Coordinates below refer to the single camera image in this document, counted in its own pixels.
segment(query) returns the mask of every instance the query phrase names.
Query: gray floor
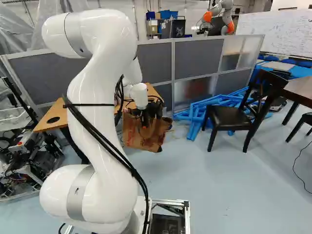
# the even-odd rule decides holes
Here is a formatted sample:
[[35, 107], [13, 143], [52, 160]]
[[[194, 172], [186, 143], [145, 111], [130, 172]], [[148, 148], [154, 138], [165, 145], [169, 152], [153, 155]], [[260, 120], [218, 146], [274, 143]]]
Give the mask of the gray floor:
[[[309, 126], [285, 142], [301, 115], [311, 110], [300, 106], [282, 126], [290, 105], [263, 122], [246, 154], [242, 152], [246, 132], [219, 133], [208, 153], [211, 130], [200, 133], [195, 142], [187, 141], [188, 127], [181, 123], [167, 134], [163, 152], [126, 149], [126, 153], [152, 198], [191, 202], [193, 234], [311, 233], [312, 195], [292, 172], [293, 160], [312, 140], [305, 137]], [[295, 169], [312, 191], [311, 147], [303, 151]], [[66, 154], [67, 163], [79, 162], [71, 149]], [[60, 224], [44, 213], [38, 197], [0, 205], [1, 233], [56, 234]]]

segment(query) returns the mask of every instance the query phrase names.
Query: brown paper bag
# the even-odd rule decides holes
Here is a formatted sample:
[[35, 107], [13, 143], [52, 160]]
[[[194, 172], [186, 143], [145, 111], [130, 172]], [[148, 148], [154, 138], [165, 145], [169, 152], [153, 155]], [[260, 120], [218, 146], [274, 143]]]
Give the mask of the brown paper bag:
[[172, 124], [172, 119], [151, 119], [149, 127], [143, 129], [139, 118], [130, 113], [123, 113], [122, 136], [127, 147], [161, 152], [165, 133]]

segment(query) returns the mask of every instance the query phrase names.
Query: whiteboard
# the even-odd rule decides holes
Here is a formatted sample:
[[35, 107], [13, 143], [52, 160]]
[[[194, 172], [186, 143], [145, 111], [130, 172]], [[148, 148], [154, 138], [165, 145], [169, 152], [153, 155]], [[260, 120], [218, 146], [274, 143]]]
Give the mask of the whiteboard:
[[242, 14], [236, 34], [264, 34], [264, 52], [312, 58], [312, 10]]

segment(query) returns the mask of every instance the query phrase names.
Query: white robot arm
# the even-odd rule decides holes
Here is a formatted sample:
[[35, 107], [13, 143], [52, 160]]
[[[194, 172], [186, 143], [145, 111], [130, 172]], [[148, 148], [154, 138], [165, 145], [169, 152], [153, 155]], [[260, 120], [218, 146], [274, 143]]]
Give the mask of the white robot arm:
[[[145, 108], [147, 90], [140, 84], [138, 60], [133, 60], [136, 34], [122, 12], [98, 9], [56, 15], [45, 22], [42, 36], [46, 45], [63, 57], [91, 58], [68, 86], [67, 98], [72, 103], [113, 104], [116, 83], [124, 74], [130, 96], [138, 107]], [[115, 129], [113, 106], [77, 109], [125, 155]], [[54, 171], [41, 188], [42, 207], [67, 224], [98, 234], [119, 234], [129, 229], [130, 223], [136, 227], [137, 180], [69, 110], [67, 115], [72, 138], [92, 166], [68, 165]]]
[[210, 28], [212, 17], [219, 15], [223, 8], [224, 12], [222, 19], [225, 25], [221, 29], [221, 35], [232, 34], [235, 30], [234, 22], [232, 20], [233, 0], [220, 0], [217, 5], [210, 9], [210, 11], [207, 11], [201, 18], [201, 28]]

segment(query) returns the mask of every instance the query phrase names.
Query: silver band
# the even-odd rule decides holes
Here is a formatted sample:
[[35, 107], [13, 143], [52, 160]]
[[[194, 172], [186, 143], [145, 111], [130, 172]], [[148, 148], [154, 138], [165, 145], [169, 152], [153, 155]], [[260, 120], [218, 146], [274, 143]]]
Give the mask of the silver band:
[[80, 31], [79, 13], [69, 13], [64, 20], [65, 35], [73, 50], [84, 58], [91, 58], [92, 53], [83, 41]]
[[78, 174], [67, 195], [67, 214], [73, 220], [85, 221], [82, 216], [82, 200], [86, 186], [94, 174], [94, 168], [89, 165]]

